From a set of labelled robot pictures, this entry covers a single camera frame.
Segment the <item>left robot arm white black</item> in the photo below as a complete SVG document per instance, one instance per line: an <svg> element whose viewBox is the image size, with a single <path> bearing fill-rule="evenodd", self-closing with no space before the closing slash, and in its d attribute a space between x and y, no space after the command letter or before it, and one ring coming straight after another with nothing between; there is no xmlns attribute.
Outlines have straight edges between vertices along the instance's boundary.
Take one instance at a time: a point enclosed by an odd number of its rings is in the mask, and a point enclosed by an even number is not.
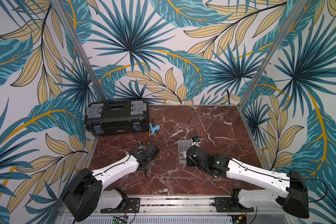
<svg viewBox="0 0 336 224"><path fill-rule="evenodd" d="M136 171L147 171L160 150L153 143L139 145L121 160L106 167L90 171L87 168L77 172L63 194L63 203L74 217L81 222L96 210L111 210L125 213L133 209L128 196L120 189L110 190L106 196L101 193L120 178Z"/></svg>

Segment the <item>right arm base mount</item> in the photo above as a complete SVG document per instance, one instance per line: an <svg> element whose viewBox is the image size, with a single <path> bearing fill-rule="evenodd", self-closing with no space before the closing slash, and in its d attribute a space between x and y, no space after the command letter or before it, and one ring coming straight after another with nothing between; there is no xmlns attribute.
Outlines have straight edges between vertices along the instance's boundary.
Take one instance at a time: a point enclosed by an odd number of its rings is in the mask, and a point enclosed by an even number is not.
<svg viewBox="0 0 336 224"><path fill-rule="evenodd" d="M253 207L248 208L239 202L240 191L241 189L235 188L229 197L215 197L212 206L216 208L218 213L240 212L245 214L247 212L254 212Z"/></svg>

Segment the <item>translucent plastic storage box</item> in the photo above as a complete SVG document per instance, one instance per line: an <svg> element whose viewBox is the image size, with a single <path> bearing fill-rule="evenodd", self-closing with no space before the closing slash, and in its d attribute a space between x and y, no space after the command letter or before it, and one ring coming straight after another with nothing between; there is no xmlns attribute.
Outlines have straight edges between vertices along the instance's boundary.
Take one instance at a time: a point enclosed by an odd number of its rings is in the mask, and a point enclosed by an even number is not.
<svg viewBox="0 0 336 224"><path fill-rule="evenodd" d="M187 164L186 153L190 147L191 147L191 141L189 139L178 140L178 157L180 164Z"/></svg>

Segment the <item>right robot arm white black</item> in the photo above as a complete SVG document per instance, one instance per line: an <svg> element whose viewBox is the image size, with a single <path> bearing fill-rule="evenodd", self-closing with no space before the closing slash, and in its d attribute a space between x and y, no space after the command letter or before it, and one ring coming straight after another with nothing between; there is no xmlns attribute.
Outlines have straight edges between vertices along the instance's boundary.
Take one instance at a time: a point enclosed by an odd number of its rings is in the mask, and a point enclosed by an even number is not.
<svg viewBox="0 0 336 224"><path fill-rule="evenodd" d="M261 169L229 156L210 155L201 147L191 146L186 152L187 166L197 167L207 175L241 180L260 190L238 190L234 202L241 207L276 207L294 217L309 218L308 188L295 170L279 173Z"/></svg>

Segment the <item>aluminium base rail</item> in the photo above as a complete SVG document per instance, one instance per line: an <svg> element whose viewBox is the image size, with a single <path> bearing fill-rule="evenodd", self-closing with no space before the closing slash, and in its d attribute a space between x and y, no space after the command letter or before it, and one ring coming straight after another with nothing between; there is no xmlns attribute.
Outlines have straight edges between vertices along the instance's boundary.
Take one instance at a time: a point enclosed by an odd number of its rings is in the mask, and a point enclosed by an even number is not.
<svg viewBox="0 0 336 224"><path fill-rule="evenodd" d="M297 224L282 209L254 205L251 210L217 212L215 195L141 195L139 207L127 214L103 214L95 210L84 224L111 224L114 218L127 224Z"/></svg>

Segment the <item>blue toy figure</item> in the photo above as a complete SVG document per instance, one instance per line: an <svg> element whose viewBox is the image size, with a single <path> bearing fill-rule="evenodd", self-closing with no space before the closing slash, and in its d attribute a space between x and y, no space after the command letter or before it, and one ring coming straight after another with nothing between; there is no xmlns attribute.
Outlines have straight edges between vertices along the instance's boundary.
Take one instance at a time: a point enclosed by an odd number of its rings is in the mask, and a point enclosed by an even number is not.
<svg viewBox="0 0 336 224"><path fill-rule="evenodd" d="M149 123L149 136L155 136L157 131L160 130L160 126L159 125L155 125L154 123L150 122Z"/></svg>

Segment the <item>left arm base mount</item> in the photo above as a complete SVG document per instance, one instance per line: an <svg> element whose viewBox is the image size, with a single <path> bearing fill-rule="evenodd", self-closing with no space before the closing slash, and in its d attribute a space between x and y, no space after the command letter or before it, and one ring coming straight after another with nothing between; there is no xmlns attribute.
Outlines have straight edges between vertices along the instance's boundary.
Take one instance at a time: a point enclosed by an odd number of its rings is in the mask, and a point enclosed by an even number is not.
<svg viewBox="0 0 336 224"><path fill-rule="evenodd" d="M141 198L128 197L120 188L114 188L101 196L98 209L103 214L138 213Z"/></svg>

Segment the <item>black plastic toolbox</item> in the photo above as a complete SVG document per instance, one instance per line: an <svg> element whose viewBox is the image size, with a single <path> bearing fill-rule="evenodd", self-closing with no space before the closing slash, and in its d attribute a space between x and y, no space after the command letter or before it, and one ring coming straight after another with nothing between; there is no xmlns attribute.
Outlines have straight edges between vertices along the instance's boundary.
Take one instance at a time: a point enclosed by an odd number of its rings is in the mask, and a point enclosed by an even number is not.
<svg viewBox="0 0 336 224"><path fill-rule="evenodd" d="M94 136L145 133L149 131L149 123L144 99L92 103L84 121L87 131Z"/></svg>

